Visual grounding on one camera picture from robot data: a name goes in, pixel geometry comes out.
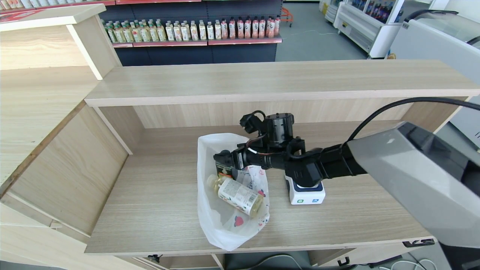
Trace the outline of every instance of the red shelf edge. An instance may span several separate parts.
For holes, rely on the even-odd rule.
[[[112,43],[114,48],[132,48],[132,43]]]
[[[0,15],[6,15],[6,14],[12,14],[12,13],[20,13],[20,12],[26,12],[26,11],[32,11],[32,10],[35,10],[35,8],[31,8],[31,9],[15,8],[15,9],[3,10],[2,12],[0,12]]]
[[[237,39],[222,39],[222,40],[209,40],[208,45],[245,45],[245,44],[275,44],[282,43],[281,37],[274,38],[237,38]]]
[[[180,47],[180,46],[207,46],[206,41],[161,41],[161,42],[138,42],[134,47]]]
[[[117,5],[128,4],[149,4],[149,3],[181,3],[181,2],[201,2],[202,0],[116,0]]]

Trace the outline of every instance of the plastic bottle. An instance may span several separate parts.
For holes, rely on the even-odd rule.
[[[165,30],[169,41],[175,41],[175,33],[173,33],[173,27],[170,23],[166,24]]]
[[[245,37],[245,32],[243,30],[243,27],[244,27],[243,20],[241,19],[241,17],[239,17],[239,20],[237,21],[237,30],[238,30],[239,38]]]
[[[402,15],[403,15],[403,7],[400,9],[400,11],[398,12],[398,15],[396,16],[396,19],[395,19],[396,23],[400,22],[400,18],[402,17]]]
[[[113,30],[113,26],[111,24],[107,24],[108,36],[112,43],[118,43],[117,37],[115,36],[115,31]]]
[[[197,41],[198,29],[197,29],[197,25],[195,24],[195,21],[190,22],[190,32],[192,34],[192,40]]]
[[[30,3],[32,3],[32,6],[33,6],[34,8],[39,8],[39,7],[41,7],[41,6],[40,6],[40,3],[38,2],[38,0],[30,0]]]
[[[230,29],[230,39],[235,39],[235,20],[233,17],[230,18],[230,23],[228,24],[228,27]]]
[[[215,39],[215,34],[213,32],[213,25],[212,22],[208,22],[207,24],[207,34],[208,34],[208,39]]]
[[[367,7],[367,11],[365,12],[365,14],[367,15],[371,15],[372,14],[372,11],[373,11],[373,7],[375,6],[375,2],[374,1],[371,1],[370,3],[368,3],[368,7]]]
[[[173,24],[173,33],[175,34],[176,41],[183,41],[183,38],[181,36],[181,28],[177,23]]]
[[[219,21],[215,22],[215,39],[222,39],[222,27]]]
[[[152,36],[152,41],[158,42],[160,39],[158,38],[158,32],[156,30],[156,26],[153,24],[152,21],[149,21],[148,27],[150,28],[150,35]]]
[[[264,38],[265,37],[265,19],[262,16],[260,18],[260,22],[258,23],[258,38]]]
[[[222,23],[220,24],[220,28],[222,29],[222,39],[228,38],[228,25],[225,19],[222,19]]]
[[[31,9],[33,8],[33,5],[32,3],[29,1],[29,0],[21,0],[22,4],[24,5],[24,7],[26,9]]]
[[[123,34],[123,30],[120,29],[119,25],[115,25],[115,36],[117,37],[117,41],[119,43],[127,42],[127,40],[125,39],[125,35]]]
[[[274,35],[278,36],[279,34],[280,34],[280,15],[277,15],[275,19]]]
[[[212,174],[207,179],[207,185],[214,190],[220,199],[252,218],[257,216],[264,201],[262,195],[226,176],[219,178]]]
[[[245,38],[252,37],[252,22],[250,21],[250,16],[247,16],[245,20],[245,25],[243,27],[245,29]]]
[[[189,41],[190,39],[188,38],[188,31],[187,31],[187,26],[185,25],[185,23],[181,23],[180,30],[181,30],[182,40],[183,41]]]
[[[370,16],[373,18],[376,18],[378,12],[380,12],[381,7],[382,7],[382,4],[380,2],[376,3]]]
[[[128,43],[132,43],[134,39],[133,39],[132,31],[128,26],[129,25],[126,24],[125,22],[121,23],[123,35],[125,36],[125,41],[127,41]]]
[[[156,21],[156,31],[158,33],[158,39],[160,41],[167,40],[167,34],[165,34],[165,28],[163,27],[162,22],[160,20]]]
[[[185,27],[187,28],[188,40],[192,39],[192,34],[190,33],[190,25],[188,25],[187,21],[183,21]]]
[[[258,20],[257,16],[253,18],[252,22],[252,38],[258,38]]]
[[[275,36],[275,21],[271,20],[270,24],[268,25],[268,38],[273,38]]]

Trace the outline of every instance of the wooden panel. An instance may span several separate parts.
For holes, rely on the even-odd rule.
[[[90,235],[127,153],[84,107],[30,164],[9,194]]]
[[[87,66],[64,25],[1,34],[1,69]]]
[[[114,68],[85,101],[103,107],[475,96],[479,88],[437,60],[225,63]]]
[[[129,154],[137,147],[145,128],[132,106],[94,108]]]
[[[103,79],[113,67],[121,66],[98,15],[67,25],[67,29],[98,80]]]
[[[312,266],[320,266],[352,250],[354,248],[310,250],[308,251],[308,258]]]
[[[225,254],[212,254],[212,257],[218,267],[220,267],[220,270],[224,270],[227,267],[225,264]]]
[[[19,219],[12,212],[11,219]],[[141,270],[133,264],[114,256],[89,256],[84,254],[86,244],[48,227],[0,225],[0,255],[4,252],[23,255],[29,261],[63,269],[89,270]]]
[[[401,241],[394,244],[377,244],[372,246],[358,247],[329,262],[319,266],[338,266],[338,260],[345,262],[348,256],[350,264],[367,264],[383,261],[417,249],[418,247],[406,248]]]
[[[467,100],[468,97],[450,97]],[[454,115],[458,106],[443,103],[416,102],[402,117],[403,121],[416,124],[430,132],[436,132]]]
[[[380,107],[399,98],[358,98],[295,100],[270,102],[235,102],[135,106],[145,128],[236,125],[254,110],[267,115],[291,112],[295,123],[363,121]],[[399,120],[411,105],[392,108],[375,120]]]
[[[0,197],[84,106],[97,83],[89,67],[1,72]]]
[[[362,132],[395,123],[374,121]],[[358,124],[293,128],[311,149],[343,142]],[[198,223],[196,185],[198,137],[223,132],[245,135],[239,125],[146,129],[136,153],[125,162],[86,252],[132,257],[222,253],[209,244]],[[321,206],[291,205],[283,172],[268,170],[267,176],[271,219],[236,252],[336,249],[430,236],[368,175],[324,180],[327,196]]]

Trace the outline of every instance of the juice bottle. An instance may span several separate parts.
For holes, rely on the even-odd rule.
[[[262,16],[260,18],[260,22],[258,23],[258,38],[264,38],[265,37],[265,19]]]
[[[252,22],[252,38],[258,38],[258,20],[257,16],[253,18]]]
[[[134,22],[131,22],[130,26],[132,27],[131,31],[133,40],[135,40],[135,42],[142,42],[142,34],[140,34],[140,29],[137,28]]]
[[[177,23],[173,24],[173,33],[175,34],[176,41],[182,41],[183,38],[181,37],[181,29]]]
[[[169,41],[175,41],[175,33],[173,32],[173,27],[170,23],[166,24],[166,32],[167,32],[167,37]]]
[[[222,39],[222,27],[219,21],[215,23],[215,39]]]
[[[279,34],[280,34],[280,15],[277,15],[275,19],[274,35],[278,36]]]
[[[207,25],[207,34],[208,34],[208,39],[215,39],[215,34],[213,33],[213,25],[212,25],[212,22],[208,22],[208,25]]]
[[[165,34],[165,28],[163,27],[162,22],[160,20],[156,21],[156,31],[158,32],[158,39],[160,41],[167,40],[167,34]]]
[[[228,28],[230,29],[230,39],[235,39],[235,20],[233,17],[230,18],[230,23],[228,24]]]
[[[222,39],[228,38],[228,25],[225,19],[222,19],[222,23],[220,24],[220,28],[222,29]]]
[[[108,36],[112,40],[112,43],[118,43],[117,37],[115,36],[115,31],[113,30],[113,26],[111,24],[107,24]]]
[[[195,24],[195,21],[192,21],[190,23],[190,32],[192,33],[192,40],[197,41],[198,40],[198,29],[197,29],[197,25]]]
[[[209,185],[218,197],[243,213],[255,218],[262,206],[264,197],[230,177],[210,175]]]
[[[152,21],[148,22],[148,26],[150,27],[150,35],[152,36],[152,41],[153,42],[159,41],[160,39],[158,38],[158,32],[156,30],[156,26],[153,25]]]
[[[187,28],[187,33],[188,33],[188,39],[192,39],[192,34],[190,33],[190,25],[188,25],[188,22],[187,21],[183,21],[183,23],[185,24],[185,27]]]
[[[268,25],[268,38],[273,38],[275,36],[275,21],[271,20],[270,24]]]
[[[128,43],[132,43],[133,42],[133,35],[132,35],[132,31],[130,30],[130,28],[127,26],[127,24],[125,22],[121,23],[121,27],[122,27],[123,35],[125,36],[125,40]]]
[[[185,23],[181,23],[180,31],[181,31],[182,40],[189,41],[190,39],[188,38],[188,31],[187,31],[187,26],[185,26]]]
[[[200,20],[198,28],[200,29],[200,40],[207,40],[207,31],[202,20]]]
[[[250,21],[250,16],[247,16],[245,20],[245,25],[243,27],[245,29],[245,38],[252,37],[252,22]]]
[[[244,38],[245,34],[243,31],[243,20],[241,19],[241,17],[239,17],[239,20],[237,21],[237,29],[238,29],[238,37]]]

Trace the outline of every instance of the wooden shelf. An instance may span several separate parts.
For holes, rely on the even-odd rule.
[[[373,121],[363,132],[397,122]],[[343,142],[358,124],[295,124],[294,134],[305,139],[308,149],[327,147]],[[239,125],[146,129],[119,174],[85,252],[132,257],[223,253],[209,244],[200,228],[196,188],[197,138],[223,132],[247,135]],[[324,180],[327,196],[320,206],[290,205],[283,172],[268,170],[267,176],[270,221],[238,252],[430,237],[368,175]]]
[[[282,43],[282,37],[212,39],[208,41],[208,45],[241,45],[241,44],[274,44],[274,43]]]
[[[275,76],[265,76],[268,70]],[[348,60],[114,68],[85,98],[90,106],[467,97],[480,86],[441,61]]]

